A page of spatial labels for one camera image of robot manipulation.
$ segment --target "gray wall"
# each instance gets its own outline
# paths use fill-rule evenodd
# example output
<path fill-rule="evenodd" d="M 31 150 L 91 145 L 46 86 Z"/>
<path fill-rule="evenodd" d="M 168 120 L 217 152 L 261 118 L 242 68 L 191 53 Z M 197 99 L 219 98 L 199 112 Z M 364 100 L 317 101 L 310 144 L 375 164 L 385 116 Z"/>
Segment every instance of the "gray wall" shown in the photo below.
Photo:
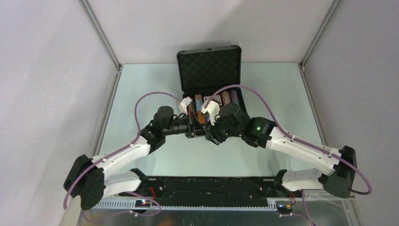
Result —
<path fill-rule="evenodd" d="M 78 1 L 0 1 L 0 225 L 58 225 L 114 74 Z"/>
<path fill-rule="evenodd" d="M 365 224 L 398 225 L 399 1 L 343 1 L 305 73 L 327 141 L 354 147 L 373 185 L 356 196 Z"/>

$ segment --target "black case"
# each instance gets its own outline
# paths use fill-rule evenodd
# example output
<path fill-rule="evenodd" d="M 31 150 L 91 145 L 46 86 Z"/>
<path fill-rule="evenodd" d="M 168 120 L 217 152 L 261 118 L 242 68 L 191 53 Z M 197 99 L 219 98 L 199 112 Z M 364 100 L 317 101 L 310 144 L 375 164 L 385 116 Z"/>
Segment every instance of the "black case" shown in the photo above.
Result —
<path fill-rule="evenodd" d="M 238 45 L 180 51 L 177 53 L 183 97 L 201 94 L 211 96 L 218 89 L 241 83 L 241 47 Z M 240 88 L 237 91 L 240 107 L 247 112 Z"/>

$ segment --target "cable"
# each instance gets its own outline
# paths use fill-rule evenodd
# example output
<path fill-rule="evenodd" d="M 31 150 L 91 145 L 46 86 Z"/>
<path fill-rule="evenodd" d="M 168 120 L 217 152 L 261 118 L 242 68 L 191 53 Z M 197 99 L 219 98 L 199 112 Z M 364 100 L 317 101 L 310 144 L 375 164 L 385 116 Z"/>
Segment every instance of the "cable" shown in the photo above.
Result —
<path fill-rule="evenodd" d="M 148 190 L 151 191 L 152 199 L 155 199 L 155 191 L 154 191 L 154 188 L 153 188 L 153 187 L 149 187 Z"/>
<path fill-rule="evenodd" d="M 299 213 L 293 213 L 293 214 L 281 214 L 279 211 L 276 211 L 276 212 L 274 212 L 274 213 L 276 213 L 277 215 L 279 215 L 279 216 L 282 216 L 282 217 L 292 217 L 292 216 L 298 216 L 298 217 L 302 217 L 303 219 L 305 219 L 305 220 L 309 221 L 309 222 L 312 224 L 312 226 L 316 226 L 316 224 L 315 224 L 313 221 L 309 220 L 309 219 L 308 219 L 308 218 L 306 218 L 304 215 L 302 215 L 302 214 L 299 214 Z"/>
<path fill-rule="evenodd" d="M 106 221 L 106 220 L 108 220 L 108 219 L 111 219 L 111 218 L 113 218 L 114 216 L 117 216 L 117 215 L 122 214 L 122 213 L 130 213 L 130 214 L 134 213 L 135 216 L 150 217 L 150 216 L 154 216 L 154 215 L 158 214 L 159 212 L 161 212 L 161 210 L 162 210 L 161 205 L 160 205 L 157 201 L 155 201 L 155 200 L 153 200 L 153 199 L 150 199 L 150 198 L 147 198 L 147 197 L 144 197 L 144 196 L 139 195 L 139 194 L 134 193 L 134 192 L 126 192 L 126 193 L 132 194 L 132 195 L 134 195 L 134 196 L 137 196 L 137 197 L 142 198 L 142 199 L 145 199 L 145 200 L 149 200 L 149 201 L 151 201 L 151 203 L 155 203 L 155 205 L 158 206 L 158 210 L 157 210 L 155 213 L 151 213 L 151 214 L 137 213 L 137 212 L 134 212 L 133 210 L 123 210 L 123 211 L 114 213 L 114 214 L 112 214 L 112 215 L 110 215 L 110 216 L 108 216 L 108 217 L 106 217 L 106 218 L 100 219 L 100 220 L 91 220 L 91 219 L 87 219 L 87 217 L 86 217 L 85 214 L 83 213 L 83 219 L 85 219 L 85 221 L 90 222 L 90 223 L 100 223 L 100 222 L 103 222 L 103 221 Z"/>
<path fill-rule="evenodd" d="M 309 211 L 308 211 L 308 207 L 306 206 L 306 202 L 305 202 L 305 189 L 302 189 L 302 203 L 303 203 L 303 208 L 305 209 L 306 215 L 308 216 L 309 222 L 313 225 L 315 225 L 313 223 L 313 221 L 311 220 Z"/>
<path fill-rule="evenodd" d="M 225 87 L 219 89 L 218 91 L 216 91 L 216 92 L 212 95 L 212 97 L 211 97 L 211 98 L 207 101 L 207 103 L 205 104 L 205 107 L 208 106 L 209 102 L 210 102 L 218 93 L 222 92 L 222 91 L 225 90 L 225 89 L 234 88 L 234 87 L 241 87 L 241 88 L 248 89 L 249 91 L 251 91 L 251 92 L 253 92 L 255 95 L 257 95 L 257 96 L 261 99 L 261 101 L 263 102 L 263 104 L 266 106 L 266 108 L 267 108 L 267 110 L 269 111 L 271 117 L 273 118 L 273 121 L 276 123 L 276 125 L 277 125 L 277 127 L 280 129 L 280 131 L 281 131 L 286 137 L 288 137 L 289 139 L 292 139 L 292 136 L 291 136 L 290 134 L 288 134 L 288 133 L 282 128 L 282 126 L 280 125 L 280 123 L 277 121 L 276 117 L 274 116 L 273 112 L 271 111 L 270 106 L 269 106 L 269 105 L 267 104 L 267 102 L 263 99 L 263 97 L 262 97 L 258 92 L 256 92 L 254 89 L 252 89 L 252 88 L 250 88 L 250 87 L 248 87 L 248 86 L 244 86 L 244 85 L 230 85 L 230 86 L 225 86 Z M 298 139 L 298 138 L 294 138 L 294 139 L 292 139 L 292 140 L 293 140 L 293 141 L 296 141 L 296 142 L 298 142 L 298 143 L 300 143 L 300 144 L 302 144 L 302 145 L 305 145 L 305 146 L 308 146 L 308 147 L 310 147 L 310 148 L 316 149 L 316 150 L 322 152 L 323 154 L 330 155 L 330 152 L 328 152 L 328 151 L 326 151 L 326 150 L 323 150 L 322 148 L 319 148 L 319 147 L 317 147 L 317 146 L 315 146 L 315 145 L 313 145 L 313 144 L 310 144 L 310 143 L 308 143 L 308 142 L 306 142 L 306 141 L 300 140 L 300 139 Z M 352 170 L 354 170 L 354 171 L 364 180 L 364 182 L 366 183 L 366 185 L 367 185 L 367 187 L 368 187 L 368 191 L 367 191 L 367 192 L 360 192 L 360 191 L 356 191 L 356 190 L 352 190 L 352 192 L 354 192 L 354 193 L 356 193 L 356 194 L 363 194 L 363 195 L 371 194 L 371 193 L 373 192 L 373 188 L 372 188 L 372 186 L 371 186 L 371 183 L 369 182 L 369 180 L 367 179 L 367 177 L 364 176 L 364 174 L 363 174 L 358 168 L 356 168 L 355 166 L 353 166 L 352 164 L 350 164 L 348 161 L 346 161 L 345 159 L 343 159 L 343 158 L 341 158 L 341 157 L 339 157 L 339 156 L 337 156 L 337 155 L 335 155 L 335 154 L 331 154 L 331 156 L 332 156 L 333 158 L 335 158 L 335 159 L 337 159 L 337 160 L 343 162 L 345 165 L 349 166 Z"/>
<path fill-rule="evenodd" d="M 122 148 L 116 150 L 115 152 L 112 152 L 111 154 L 108 154 L 108 155 L 105 156 L 104 158 L 102 158 L 102 159 L 100 159 L 100 160 L 94 162 L 93 164 L 91 164 L 89 167 L 87 167 L 87 168 L 75 179 L 75 181 L 72 183 L 71 187 L 68 189 L 68 191 L 67 191 L 67 193 L 66 193 L 66 195 L 65 195 L 65 198 L 64 198 L 64 210 L 66 210 L 66 208 L 68 207 L 68 205 L 67 205 L 67 204 L 68 204 L 68 198 L 69 198 L 69 196 L 71 195 L 72 190 L 75 188 L 75 186 L 78 184 L 79 180 L 82 179 L 82 177 L 83 177 L 87 172 L 89 172 L 92 168 L 94 168 L 94 167 L 95 167 L 96 165 L 98 165 L 99 163 L 103 162 L 103 159 L 109 159 L 109 158 L 113 157 L 114 155 L 116 155 L 116 154 L 118 154 L 118 153 L 124 151 L 125 149 L 127 149 L 127 148 L 130 147 L 130 144 L 134 144 L 134 143 L 139 139 L 141 129 L 140 129 L 140 124 L 138 123 L 138 119 L 137 119 L 137 106 L 138 106 L 138 103 L 139 103 L 143 98 L 145 98 L 145 97 L 147 97 L 147 96 L 150 96 L 150 95 L 153 95 L 153 94 L 164 94 L 164 95 L 173 97 L 174 99 L 176 99 L 177 101 L 180 102 L 180 99 L 178 99 L 177 97 L 173 96 L 172 94 L 169 94 L 169 93 L 166 93 L 166 92 L 151 92 L 151 93 L 145 94 L 145 95 L 142 96 L 140 99 L 138 99 L 138 101 L 137 101 L 137 103 L 136 103 L 136 105 L 135 105 L 135 121 L 136 121 L 137 129 L 138 129 L 137 136 L 133 139 L 132 142 L 128 143 L 127 145 L 123 146 Z"/>
<path fill-rule="evenodd" d="M 296 199 L 295 199 L 295 196 L 294 196 L 294 193 L 293 193 L 293 192 L 291 192 L 291 196 L 290 196 L 290 201 L 291 201 L 291 203 L 292 203 L 292 199 L 294 199 L 294 204 L 291 204 L 291 206 L 295 206 L 295 204 L 296 204 Z"/>

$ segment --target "metal frame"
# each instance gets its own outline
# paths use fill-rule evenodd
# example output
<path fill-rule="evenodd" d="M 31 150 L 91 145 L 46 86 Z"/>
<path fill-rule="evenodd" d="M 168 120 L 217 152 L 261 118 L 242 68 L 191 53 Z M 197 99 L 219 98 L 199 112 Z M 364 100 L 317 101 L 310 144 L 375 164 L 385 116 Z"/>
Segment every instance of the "metal frame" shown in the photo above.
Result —
<path fill-rule="evenodd" d="M 323 35 L 324 31 L 327 28 L 327 25 L 330 23 L 333 15 L 335 14 L 336 9 L 338 8 L 339 4 L 341 3 L 342 0 L 334 0 L 333 3 L 331 4 L 330 8 L 328 9 L 328 12 L 326 16 L 323 19 L 323 22 L 321 23 L 319 29 L 316 32 L 316 35 L 314 36 L 310 46 L 308 47 L 305 56 L 303 57 L 303 60 L 301 62 L 302 67 L 306 65 L 308 62 L 314 48 L 316 47 L 318 41 L 320 40 L 320 37 Z"/>
<path fill-rule="evenodd" d="M 298 64 L 298 67 L 299 67 L 299 71 L 301 73 L 303 84 L 305 86 L 306 95 L 308 96 L 308 99 L 309 99 L 309 104 L 311 105 L 311 109 L 312 109 L 312 112 L 313 112 L 313 117 L 314 117 L 314 120 L 316 122 L 316 127 L 317 127 L 317 130 L 318 130 L 319 135 L 320 135 L 321 143 L 323 145 L 325 145 L 325 146 L 328 146 L 326 136 L 325 136 L 323 128 L 321 126 L 321 120 L 320 120 L 319 114 L 317 112 L 316 104 L 314 102 L 314 98 L 312 96 L 312 93 L 311 93 L 311 90 L 310 90 L 310 87 L 309 87 L 309 83 L 308 83 L 308 80 L 307 80 L 306 75 L 305 75 L 305 71 L 304 71 L 303 67 L 300 64 Z"/>
<path fill-rule="evenodd" d="M 98 19 L 88 2 L 88 0 L 79 0 L 80 5 L 83 8 L 83 11 L 86 13 L 86 16 L 88 17 L 88 20 L 90 21 L 91 25 L 94 28 L 94 31 L 98 35 L 98 38 L 100 39 L 102 45 L 105 48 L 105 51 L 107 51 L 108 56 L 111 58 L 115 68 L 118 70 L 120 68 L 120 62 L 118 58 L 115 55 L 115 52 L 113 51 L 110 42 L 108 41 L 107 36 L 104 33 L 104 30 L 101 28 L 100 23 L 98 22 Z"/>

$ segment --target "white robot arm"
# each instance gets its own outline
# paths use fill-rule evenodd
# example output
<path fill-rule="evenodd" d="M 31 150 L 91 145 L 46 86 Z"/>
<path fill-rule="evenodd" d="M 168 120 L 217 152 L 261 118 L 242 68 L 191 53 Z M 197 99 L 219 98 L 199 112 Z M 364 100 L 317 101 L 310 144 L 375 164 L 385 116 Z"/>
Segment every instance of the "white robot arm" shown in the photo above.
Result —
<path fill-rule="evenodd" d="M 349 197 L 354 172 L 341 164 L 339 160 L 331 158 L 331 155 L 342 157 L 356 166 L 353 149 L 345 146 L 339 150 L 313 143 L 330 154 L 320 153 L 294 141 L 295 135 L 291 134 L 291 139 L 286 137 L 273 121 L 262 117 L 250 118 L 233 103 L 219 109 L 218 104 L 211 101 L 209 107 L 202 109 L 202 112 L 211 116 L 211 122 L 206 126 L 201 125 L 201 129 L 206 131 L 206 139 L 217 145 L 228 137 L 240 137 L 253 147 L 260 146 L 283 152 L 315 166 L 314 169 L 300 171 L 280 170 L 273 183 L 276 192 L 280 195 L 287 195 L 300 189 L 325 189 L 335 196 Z M 145 177 L 139 170 L 113 174 L 133 160 L 157 150 L 165 143 L 165 136 L 187 133 L 190 130 L 189 127 L 189 120 L 186 117 L 176 117 L 171 107 L 160 107 L 154 115 L 154 120 L 141 130 L 138 140 L 125 146 L 125 150 L 108 159 L 104 158 L 105 155 L 94 156 L 91 159 L 85 155 L 77 158 L 64 183 L 64 188 L 68 190 L 83 170 L 103 159 L 101 163 L 89 170 L 71 193 L 72 197 L 81 196 L 82 209 L 92 208 L 104 197 L 125 191 L 135 191 L 140 186 L 141 178 Z"/>

